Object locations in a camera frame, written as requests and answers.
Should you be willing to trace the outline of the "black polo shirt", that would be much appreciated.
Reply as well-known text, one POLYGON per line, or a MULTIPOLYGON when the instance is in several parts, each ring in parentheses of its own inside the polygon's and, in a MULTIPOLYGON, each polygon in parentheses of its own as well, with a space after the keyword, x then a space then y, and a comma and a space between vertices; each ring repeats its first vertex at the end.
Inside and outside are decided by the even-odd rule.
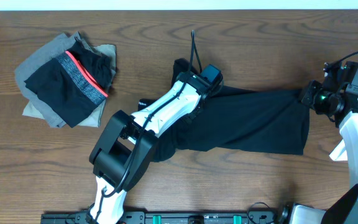
POLYGON ((299 90, 252 91, 224 86, 204 106, 184 115, 159 138, 154 162, 178 150, 215 147, 249 152, 302 155, 310 111, 299 90))

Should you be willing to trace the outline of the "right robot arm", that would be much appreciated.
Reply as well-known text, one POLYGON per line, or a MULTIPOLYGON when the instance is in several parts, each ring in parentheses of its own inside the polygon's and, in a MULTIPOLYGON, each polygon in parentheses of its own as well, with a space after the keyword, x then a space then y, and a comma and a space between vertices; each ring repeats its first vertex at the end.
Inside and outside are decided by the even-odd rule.
POLYGON ((324 71, 324 82, 311 81, 299 99, 339 129, 342 140, 330 158, 348 163, 350 189, 327 210, 287 205, 280 223, 358 223, 358 63, 327 65, 324 71))

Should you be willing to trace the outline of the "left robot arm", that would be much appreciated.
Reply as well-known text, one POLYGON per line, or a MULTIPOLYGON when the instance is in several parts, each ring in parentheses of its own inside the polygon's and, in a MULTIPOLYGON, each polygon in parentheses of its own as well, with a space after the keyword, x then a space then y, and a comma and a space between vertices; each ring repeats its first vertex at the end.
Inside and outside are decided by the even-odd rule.
POLYGON ((148 107, 113 114, 89 155, 98 191, 87 223, 117 223, 126 193, 146 172, 159 137, 182 116, 201 108, 223 80, 221 72, 181 72, 171 89, 148 107))

